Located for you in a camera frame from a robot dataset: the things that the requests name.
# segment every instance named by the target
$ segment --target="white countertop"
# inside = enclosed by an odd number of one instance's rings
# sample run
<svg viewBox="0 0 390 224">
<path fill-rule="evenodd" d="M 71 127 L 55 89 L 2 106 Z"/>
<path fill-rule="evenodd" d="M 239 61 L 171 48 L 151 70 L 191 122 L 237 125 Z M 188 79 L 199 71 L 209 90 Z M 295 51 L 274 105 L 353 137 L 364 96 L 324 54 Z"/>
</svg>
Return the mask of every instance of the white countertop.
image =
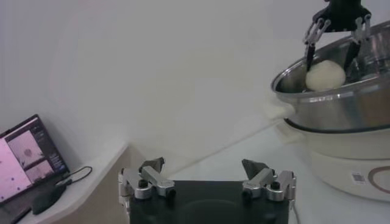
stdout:
<svg viewBox="0 0 390 224">
<path fill-rule="evenodd" d="M 266 163 L 276 171 L 294 171 L 297 175 L 296 208 L 302 224 L 390 223 L 390 203 L 350 195 L 325 184 L 311 172 L 305 145 L 302 142 L 282 144 L 273 127 L 169 178 L 245 180 L 247 178 L 241 165 L 242 159 Z"/>
<path fill-rule="evenodd" d="M 18 224 L 52 223 L 74 212 L 87 200 L 127 148 L 128 145 L 123 144 L 122 147 L 112 148 L 89 163 L 83 164 L 81 167 L 91 166 L 93 168 L 89 176 L 68 186 L 61 198 L 48 210 L 39 215 L 33 215 L 30 212 Z"/>
</svg>

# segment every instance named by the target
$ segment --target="white label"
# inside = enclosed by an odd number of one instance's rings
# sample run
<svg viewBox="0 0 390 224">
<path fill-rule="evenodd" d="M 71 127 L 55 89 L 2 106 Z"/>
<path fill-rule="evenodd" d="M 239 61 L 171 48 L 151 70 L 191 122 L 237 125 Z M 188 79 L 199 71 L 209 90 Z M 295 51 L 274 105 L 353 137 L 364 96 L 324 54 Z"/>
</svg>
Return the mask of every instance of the white label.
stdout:
<svg viewBox="0 0 390 224">
<path fill-rule="evenodd" d="M 366 178 L 359 172 L 352 172 L 351 177 L 355 184 L 366 184 Z"/>
</svg>

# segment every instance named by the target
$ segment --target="dough ball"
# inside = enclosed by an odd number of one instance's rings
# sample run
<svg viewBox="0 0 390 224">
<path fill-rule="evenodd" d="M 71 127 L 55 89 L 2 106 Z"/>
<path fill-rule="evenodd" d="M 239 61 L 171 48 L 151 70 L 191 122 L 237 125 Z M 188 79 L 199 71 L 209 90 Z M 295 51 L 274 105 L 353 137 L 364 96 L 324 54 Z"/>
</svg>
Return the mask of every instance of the dough ball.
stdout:
<svg viewBox="0 0 390 224">
<path fill-rule="evenodd" d="M 346 73 L 337 63 L 329 60 L 313 65 L 306 75 L 306 86 L 313 91 L 324 91 L 341 87 Z"/>
</svg>

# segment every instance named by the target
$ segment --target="black cable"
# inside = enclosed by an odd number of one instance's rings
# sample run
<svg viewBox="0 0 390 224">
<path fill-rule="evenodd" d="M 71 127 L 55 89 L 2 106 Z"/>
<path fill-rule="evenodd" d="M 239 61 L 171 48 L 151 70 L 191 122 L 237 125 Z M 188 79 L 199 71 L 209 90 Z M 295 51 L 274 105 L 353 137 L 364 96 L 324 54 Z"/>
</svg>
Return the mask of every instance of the black cable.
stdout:
<svg viewBox="0 0 390 224">
<path fill-rule="evenodd" d="M 74 174 L 76 174 L 76 173 L 78 173 L 78 172 L 80 172 L 80 171 L 82 171 L 82 170 L 85 170 L 85 169 L 87 169 L 87 168 L 89 169 L 88 173 L 85 174 L 84 176 L 80 177 L 79 179 L 76 179 L 76 180 L 70 179 L 70 180 L 68 180 L 68 181 L 64 181 L 65 179 L 71 177 L 72 175 L 74 175 Z M 65 185 L 69 186 L 69 185 L 71 185 L 71 184 L 73 184 L 73 183 L 76 183 L 76 182 L 78 182 L 78 181 L 80 181 L 80 180 L 86 178 L 87 176 L 89 176 L 89 174 L 92 173 L 92 170 L 93 170 L 92 167 L 90 167 L 90 166 L 84 166 L 84 167 L 80 168 L 79 170 L 77 170 L 77 171 L 75 171 L 75 172 L 73 172 L 73 173 L 69 173 L 69 174 L 64 175 L 64 177 L 63 177 L 60 181 L 56 182 L 54 185 L 65 184 Z"/>
</svg>

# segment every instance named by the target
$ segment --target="bowl handle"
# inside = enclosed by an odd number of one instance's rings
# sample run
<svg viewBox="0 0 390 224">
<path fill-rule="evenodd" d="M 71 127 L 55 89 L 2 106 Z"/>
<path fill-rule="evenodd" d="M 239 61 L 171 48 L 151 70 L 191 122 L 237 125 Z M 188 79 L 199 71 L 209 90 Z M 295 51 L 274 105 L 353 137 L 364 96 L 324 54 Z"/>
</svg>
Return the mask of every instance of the bowl handle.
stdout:
<svg viewBox="0 0 390 224">
<path fill-rule="evenodd" d="M 263 112 L 270 121 L 276 121 L 295 114 L 295 108 L 291 104 L 284 103 L 274 96 L 269 98 L 268 102 L 264 104 Z"/>
</svg>

